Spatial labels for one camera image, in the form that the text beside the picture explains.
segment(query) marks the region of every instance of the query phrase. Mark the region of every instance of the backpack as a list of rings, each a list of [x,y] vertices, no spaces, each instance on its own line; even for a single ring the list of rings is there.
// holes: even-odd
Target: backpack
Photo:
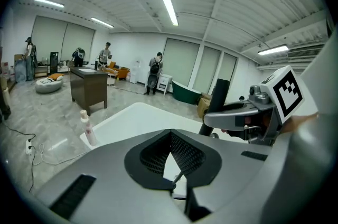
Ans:
[[[156,59],[154,58],[154,63],[152,64],[152,66],[150,67],[150,73],[151,74],[157,74],[160,67],[159,67],[159,64],[162,62],[162,59],[157,62]]]

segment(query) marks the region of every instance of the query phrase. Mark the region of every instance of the fluorescent light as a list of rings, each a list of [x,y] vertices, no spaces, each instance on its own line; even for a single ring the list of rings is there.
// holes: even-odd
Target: fluorescent light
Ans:
[[[56,2],[50,2],[50,1],[46,1],[46,0],[34,0],[34,1],[36,1],[36,2],[43,2],[43,3],[47,3],[47,4],[51,4],[51,5],[57,6],[57,7],[64,8],[63,4],[56,3]]]
[[[94,20],[94,21],[96,21],[96,22],[99,22],[99,23],[101,23],[101,24],[103,24],[103,25],[106,25],[106,26],[108,26],[108,27],[114,27],[114,26],[109,25],[109,24],[107,24],[106,22],[103,22],[103,21],[101,21],[101,20],[98,20],[98,19],[96,19],[96,18],[94,18],[94,17],[92,17],[91,20]]]
[[[289,50],[289,48],[286,45],[282,45],[282,46],[278,46],[276,48],[260,51],[260,52],[258,52],[258,54],[259,55],[267,55],[267,54],[286,51],[286,50]]]
[[[176,13],[175,13],[174,6],[171,0],[163,0],[163,2],[164,2],[165,7],[167,8],[171,22],[173,22],[174,26],[178,26],[179,22],[177,21]]]

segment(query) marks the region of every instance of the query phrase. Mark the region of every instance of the power strip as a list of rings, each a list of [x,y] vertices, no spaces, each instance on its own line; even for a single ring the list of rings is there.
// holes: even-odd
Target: power strip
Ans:
[[[29,155],[32,154],[32,148],[30,148],[30,146],[32,146],[32,142],[29,142],[28,140],[26,140],[26,154],[29,154]]]

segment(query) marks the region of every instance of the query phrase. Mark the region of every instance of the black pole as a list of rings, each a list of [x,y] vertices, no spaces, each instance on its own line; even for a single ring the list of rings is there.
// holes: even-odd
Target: black pole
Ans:
[[[230,81],[224,79],[217,80],[207,113],[218,112],[222,109],[224,102],[226,101],[229,86]],[[209,137],[212,131],[213,127],[207,126],[203,122],[199,134]]]

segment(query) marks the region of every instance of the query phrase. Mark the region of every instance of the black slot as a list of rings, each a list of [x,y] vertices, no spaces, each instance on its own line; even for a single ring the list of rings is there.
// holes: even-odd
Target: black slot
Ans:
[[[79,176],[57,199],[50,209],[59,216],[69,219],[85,197],[96,178],[89,175]]]
[[[259,154],[259,153],[254,153],[250,151],[244,151],[241,153],[241,155],[249,157],[249,158],[261,160],[261,161],[265,161],[266,158],[268,157],[266,154]]]

